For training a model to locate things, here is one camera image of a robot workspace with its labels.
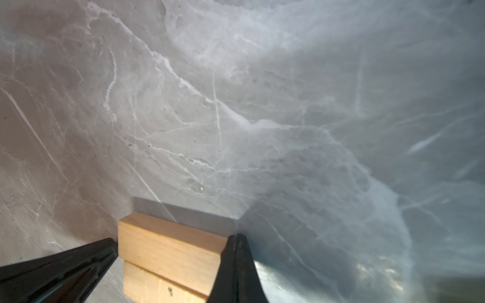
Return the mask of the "natural wood block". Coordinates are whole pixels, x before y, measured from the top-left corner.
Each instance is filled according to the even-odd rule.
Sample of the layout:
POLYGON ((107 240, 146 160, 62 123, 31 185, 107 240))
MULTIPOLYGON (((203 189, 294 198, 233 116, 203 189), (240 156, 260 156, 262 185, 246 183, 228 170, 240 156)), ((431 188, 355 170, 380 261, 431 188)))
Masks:
POLYGON ((228 238, 143 213, 117 223, 119 257, 202 295, 209 295, 228 238))
POLYGON ((123 294, 133 302, 206 302, 207 296, 175 284, 127 261, 123 264, 123 294))

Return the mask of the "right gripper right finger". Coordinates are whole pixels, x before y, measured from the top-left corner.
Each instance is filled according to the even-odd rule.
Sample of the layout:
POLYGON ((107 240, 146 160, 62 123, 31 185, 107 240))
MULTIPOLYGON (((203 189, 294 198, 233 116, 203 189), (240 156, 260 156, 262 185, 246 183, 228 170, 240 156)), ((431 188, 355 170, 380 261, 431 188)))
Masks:
POLYGON ((268 303, 245 235, 228 238, 207 302, 268 303))

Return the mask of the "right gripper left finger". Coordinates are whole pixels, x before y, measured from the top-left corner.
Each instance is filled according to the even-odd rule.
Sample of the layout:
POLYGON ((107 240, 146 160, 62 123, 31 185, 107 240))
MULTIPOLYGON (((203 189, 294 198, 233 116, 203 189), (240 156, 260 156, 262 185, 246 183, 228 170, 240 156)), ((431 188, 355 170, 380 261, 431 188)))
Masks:
POLYGON ((1 302, 85 302, 117 257, 117 242, 106 238, 2 266, 1 302))

